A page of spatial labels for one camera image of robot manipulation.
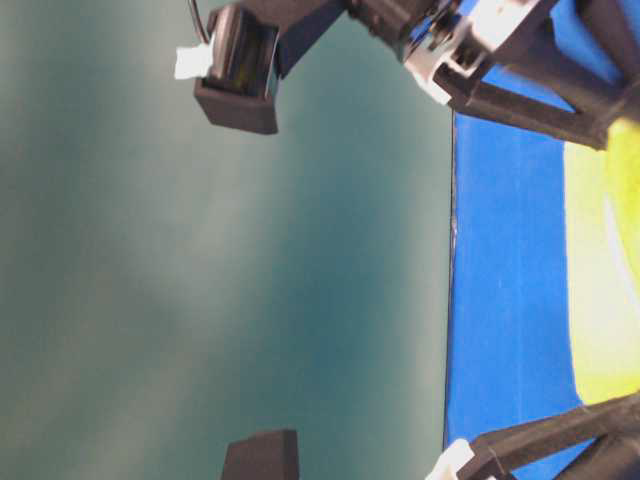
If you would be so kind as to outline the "second black white gripper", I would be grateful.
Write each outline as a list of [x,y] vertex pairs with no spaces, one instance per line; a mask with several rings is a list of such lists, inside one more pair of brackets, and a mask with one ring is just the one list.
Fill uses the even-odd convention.
[[589,440],[559,479],[639,477],[639,396],[580,406],[563,414],[459,438],[438,457],[426,480],[512,479],[520,467]]

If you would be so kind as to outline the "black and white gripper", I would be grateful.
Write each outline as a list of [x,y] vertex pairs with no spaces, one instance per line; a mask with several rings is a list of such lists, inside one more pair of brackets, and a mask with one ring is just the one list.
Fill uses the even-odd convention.
[[485,61],[525,48],[553,1],[348,1],[351,17],[394,53],[419,87],[457,113],[541,133],[596,150],[618,118],[639,119],[639,42],[620,1],[576,1],[576,13],[622,76],[619,102],[570,112],[481,80]]

